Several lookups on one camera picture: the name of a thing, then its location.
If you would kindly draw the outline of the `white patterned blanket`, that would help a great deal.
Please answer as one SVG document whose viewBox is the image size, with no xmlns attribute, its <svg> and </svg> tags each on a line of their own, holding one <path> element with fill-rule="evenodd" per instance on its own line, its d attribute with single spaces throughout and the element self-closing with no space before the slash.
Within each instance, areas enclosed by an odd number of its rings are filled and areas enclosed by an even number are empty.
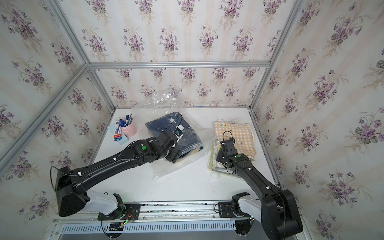
<svg viewBox="0 0 384 240">
<path fill-rule="evenodd" d="M 226 169 L 223 164 L 217 161 L 217 156 L 220 149 L 221 145 L 217 140 L 216 143 L 213 145 L 210 160 L 208 163 L 208 169 L 212 172 L 211 177 L 214 179 L 218 179 L 221 176 L 234 176 L 236 178 L 233 170 Z"/>
</svg>

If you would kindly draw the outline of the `orange checkered blanket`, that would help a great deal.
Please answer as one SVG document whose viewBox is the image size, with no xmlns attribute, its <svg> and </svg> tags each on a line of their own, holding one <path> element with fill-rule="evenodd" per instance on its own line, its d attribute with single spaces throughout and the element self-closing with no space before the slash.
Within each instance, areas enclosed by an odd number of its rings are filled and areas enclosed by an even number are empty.
<svg viewBox="0 0 384 240">
<path fill-rule="evenodd" d="M 214 123 L 214 133 L 217 138 L 216 152 L 221 149 L 221 141 L 228 140 L 230 137 L 235 139 L 235 148 L 239 154 L 245 154 L 247 157 L 257 155 L 254 148 L 254 135 L 249 124 L 233 124 L 224 121 Z"/>
</svg>

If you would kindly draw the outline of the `clear plastic vacuum bag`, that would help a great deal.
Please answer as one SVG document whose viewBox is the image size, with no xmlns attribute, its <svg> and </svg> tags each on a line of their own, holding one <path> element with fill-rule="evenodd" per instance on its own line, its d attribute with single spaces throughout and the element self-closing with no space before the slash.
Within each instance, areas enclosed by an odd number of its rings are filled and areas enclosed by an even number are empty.
<svg viewBox="0 0 384 240">
<path fill-rule="evenodd" d="M 154 180 L 163 178 L 206 155 L 216 136 L 213 127 L 205 124 L 188 108 L 181 91 L 160 90 L 138 102 L 133 108 L 134 123 L 143 138 L 159 138 L 164 133 L 177 139 L 168 156 L 152 167 Z"/>
</svg>

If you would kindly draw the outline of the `light green blanket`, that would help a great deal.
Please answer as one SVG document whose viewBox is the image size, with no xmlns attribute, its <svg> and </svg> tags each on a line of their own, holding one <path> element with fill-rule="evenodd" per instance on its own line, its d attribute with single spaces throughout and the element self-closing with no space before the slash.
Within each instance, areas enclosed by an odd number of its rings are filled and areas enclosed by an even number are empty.
<svg viewBox="0 0 384 240">
<path fill-rule="evenodd" d="M 217 155 L 218 155 L 218 147 L 216 144 L 214 144 L 211 151 L 210 158 L 209 158 L 209 163 L 208 163 L 208 170 L 210 171 L 210 176 L 213 180 L 218 180 L 220 177 L 220 173 L 217 170 L 218 168 Z"/>
</svg>

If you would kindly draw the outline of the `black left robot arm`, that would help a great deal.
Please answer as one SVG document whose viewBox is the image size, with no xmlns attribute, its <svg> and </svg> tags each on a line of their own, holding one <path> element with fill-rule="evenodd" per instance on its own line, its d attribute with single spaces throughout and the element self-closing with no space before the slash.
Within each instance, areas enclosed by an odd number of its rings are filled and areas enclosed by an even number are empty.
<svg viewBox="0 0 384 240">
<path fill-rule="evenodd" d="M 178 142 L 183 131 L 163 131 L 158 137 L 137 140 L 121 152 L 95 164 L 71 170 L 57 170 L 55 181 L 51 181 L 56 193 L 60 217 L 68 217 L 82 210 L 99 212 L 109 219 L 117 219 L 126 210 L 122 198 L 93 191 L 93 187 L 125 170 L 152 163 L 159 159 L 175 162 L 182 151 Z"/>
</svg>

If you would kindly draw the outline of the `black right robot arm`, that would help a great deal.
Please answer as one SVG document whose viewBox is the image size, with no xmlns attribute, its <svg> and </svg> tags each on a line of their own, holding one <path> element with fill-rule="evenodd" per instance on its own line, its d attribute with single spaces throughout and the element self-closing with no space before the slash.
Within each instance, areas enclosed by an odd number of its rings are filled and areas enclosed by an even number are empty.
<svg viewBox="0 0 384 240">
<path fill-rule="evenodd" d="M 217 161 L 225 169 L 242 178 L 257 197 L 247 192 L 234 195 L 230 203 L 219 203 L 222 218 L 234 215 L 239 235 L 246 235 L 253 221 L 261 223 L 270 240 L 284 240 L 301 233 L 304 229 L 295 196 L 289 190 L 281 190 L 265 178 L 245 154 L 235 148 L 235 139 L 221 142 Z"/>
</svg>

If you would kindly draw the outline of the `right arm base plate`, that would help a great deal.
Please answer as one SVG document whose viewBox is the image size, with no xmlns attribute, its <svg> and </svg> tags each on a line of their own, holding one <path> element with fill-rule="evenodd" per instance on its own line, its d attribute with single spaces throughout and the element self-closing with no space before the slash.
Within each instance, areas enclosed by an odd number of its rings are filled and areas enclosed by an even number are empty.
<svg viewBox="0 0 384 240">
<path fill-rule="evenodd" d="M 232 202 L 218 202 L 215 205 L 215 212 L 220 218 L 249 218 L 250 215 L 236 209 Z"/>
</svg>

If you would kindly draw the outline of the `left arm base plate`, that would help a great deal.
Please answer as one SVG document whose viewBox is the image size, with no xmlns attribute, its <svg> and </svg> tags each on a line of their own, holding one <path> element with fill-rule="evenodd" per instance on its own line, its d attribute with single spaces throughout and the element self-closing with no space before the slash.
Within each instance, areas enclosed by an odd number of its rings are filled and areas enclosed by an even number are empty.
<svg viewBox="0 0 384 240">
<path fill-rule="evenodd" d="M 138 220 L 141 204 L 125 204 L 124 207 L 118 207 L 109 215 L 99 213 L 98 221 L 123 221 L 123 220 Z"/>
</svg>

